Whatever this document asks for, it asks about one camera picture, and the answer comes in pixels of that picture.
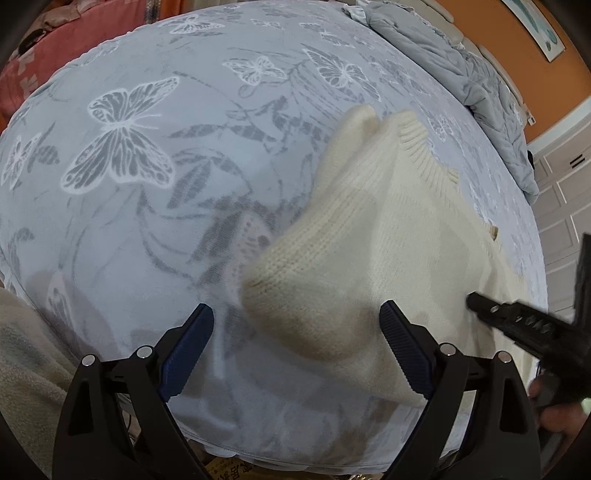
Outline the person's right hand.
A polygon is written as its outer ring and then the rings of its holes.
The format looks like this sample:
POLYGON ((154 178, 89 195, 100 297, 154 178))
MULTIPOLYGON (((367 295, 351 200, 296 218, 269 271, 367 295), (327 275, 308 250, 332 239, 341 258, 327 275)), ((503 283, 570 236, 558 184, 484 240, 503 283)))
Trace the person's right hand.
POLYGON ((555 405, 545 408, 538 416, 537 423, 551 433, 557 433, 573 440, 586 423, 588 415, 580 403, 555 405))

